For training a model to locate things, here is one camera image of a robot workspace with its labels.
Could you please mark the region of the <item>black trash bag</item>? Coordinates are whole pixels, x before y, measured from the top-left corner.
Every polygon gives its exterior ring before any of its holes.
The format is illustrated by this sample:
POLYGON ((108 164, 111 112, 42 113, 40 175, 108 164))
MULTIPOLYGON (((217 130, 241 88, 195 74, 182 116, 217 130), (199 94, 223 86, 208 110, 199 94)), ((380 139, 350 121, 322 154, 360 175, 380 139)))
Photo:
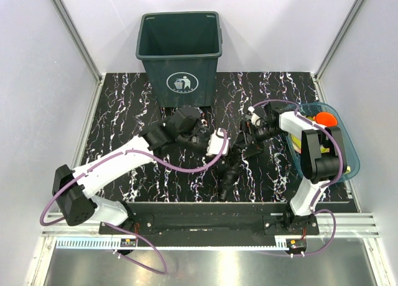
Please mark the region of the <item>black trash bag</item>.
POLYGON ((218 163, 218 200, 226 202, 233 190, 234 184, 239 178, 239 167, 242 163, 242 152, 235 149, 233 145, 229 148, 228 154, 221 158, 218 163))

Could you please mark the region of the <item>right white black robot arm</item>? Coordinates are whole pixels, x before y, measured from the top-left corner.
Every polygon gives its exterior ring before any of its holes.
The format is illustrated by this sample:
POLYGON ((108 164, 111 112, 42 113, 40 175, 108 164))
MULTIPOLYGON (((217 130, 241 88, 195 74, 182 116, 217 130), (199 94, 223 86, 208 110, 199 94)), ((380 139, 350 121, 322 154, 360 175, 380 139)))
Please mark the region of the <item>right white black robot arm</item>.
POLYGON ((250 106, 234 144, 247 159, 263 153, 265 141, 272 137, 288 134, 300 141, 303 178, 277 222, 289 234, 302 233, 313 223, 320 197, 348 167, 341 129, 319 124, 303 116, 299 109, 299 105, 291 111, 274 109, 269 100, 250 106))

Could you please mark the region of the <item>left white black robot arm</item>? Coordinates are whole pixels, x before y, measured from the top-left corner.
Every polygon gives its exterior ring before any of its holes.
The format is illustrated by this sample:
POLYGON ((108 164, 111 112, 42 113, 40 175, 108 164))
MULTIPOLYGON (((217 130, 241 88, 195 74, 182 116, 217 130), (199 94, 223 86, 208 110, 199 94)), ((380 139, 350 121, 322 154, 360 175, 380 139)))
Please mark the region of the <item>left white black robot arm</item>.
POLYGON ((99 197, 97 193, 124 174, 147 164, 161 164, 181 173, 198 173, 212 167, 224 154, 228 138, 224 129, 210 132, 200 126, 200 117, 197 108, 178 108, 173 115, 144 126, 124 145, 95 161, 75 168, 60 166, 55 171, 53 198, 48 206, 56 203, 69 226, 93 220, 112 224, 122 234, 129 233, 134 227, 134 218, 125 204, 99 197), (170 145, 197 150, 211 161, 198 168, 181 168, 155 155, 170 145))

